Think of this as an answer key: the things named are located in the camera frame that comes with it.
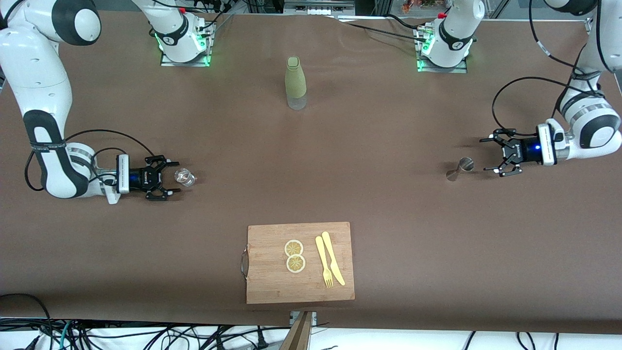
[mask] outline metal cup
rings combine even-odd
[[[449,170],[445,175],[449,181],[456,181],[458,179],[458,175],[461,173],[470,173],[473,171],[475,164],[473,160],[469,157],[462,157],[458,162],[458,167],[456,170]]]

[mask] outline cutting board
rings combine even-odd
[[[335,259],[345,285],[333,276],[333,288],[327,288],[322,277],[323,267],[315,238],[330,234]],[[290,272],[285,261],[285,244],[292,239],[303,245],[305,268]],[[248,227],[248,275],[246,303],[305,303],[311,301],[353,300],[354,274],[349,222],[313,224],[255,225]],[[326,251],[330,268],[330,256]]]

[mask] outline table surface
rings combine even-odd
[[[0,97],[0,291],[42,298],[54,318],[287,324],[317,310],[335,327],[620,332],[622,152],[448,182],[463,156],[500,162],[490,103],[524,75],[566,81],[527,22],[483,22],[469,73],[419,73],[412,42],[320,16],[235,16],[212,67],[160,67],[141,13],[102,12],[91,47],[61,46],[74,101],[66,135],[129,133],[198,182],[169,202],[60,200],[22,177],[30,151],[9,89]],[[395,22],[365,24],[408,34]],[[572,61],[579,22],[537,23]],[[287,107],[285,60],[298,55],[309,102]],[[613,76],[601,80],[622,110]],[[522,82],[499,99],[530,131],[561,88]],[[144,151],[116,135],[94,149]],[[112,165],[113,155],[102,162]],[[37,179],[38,169],[31,169]],[[356,300],[246,305],[239,272],[248,225],[351,222]],[[28,301],[2,315],[39,315]]]

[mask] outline yellow knife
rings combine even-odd
[[[330,242],[330,236],[328,232],[322,232],[322,239],[324,239],[324,245],[328,250],[328,254],[330,255],[330,270],[335,275],[335,278],[342,286],[346,284],[343,280],[343,276],[341,275],[341,271],[339,271],[339,266],[337,266],[337,260],[335,259],[335,253],[333,252],[333,244]]]

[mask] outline lemon slice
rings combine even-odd
[[[288,257],[294,254],[302,254],[303,250],[302,243],[297,239],[292,239],[285,244],[285,254],[287,254]]]
[[[287,262],[285,263],[287,269],[293,273],[299,273],[304,270],[306,262],[302,255],[293,254],[289,258],[287,258]]]

